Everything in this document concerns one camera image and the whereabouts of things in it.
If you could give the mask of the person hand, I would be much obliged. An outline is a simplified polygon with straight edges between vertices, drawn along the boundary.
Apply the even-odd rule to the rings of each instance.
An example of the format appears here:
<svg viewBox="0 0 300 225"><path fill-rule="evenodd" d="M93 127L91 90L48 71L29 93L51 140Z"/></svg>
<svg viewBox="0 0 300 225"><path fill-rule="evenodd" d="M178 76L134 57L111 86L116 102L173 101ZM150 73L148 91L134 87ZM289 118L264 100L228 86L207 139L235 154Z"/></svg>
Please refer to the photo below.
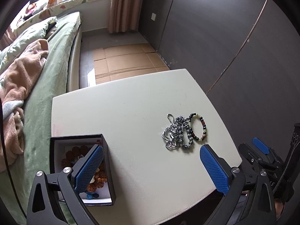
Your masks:
<svg viewBox="0 0 300 225"><path fill-rule="evenodd" d="M280 199L275 199L274 204L276 209L276 220L279 220L280 217L282 216L285 205Z"/></svg>

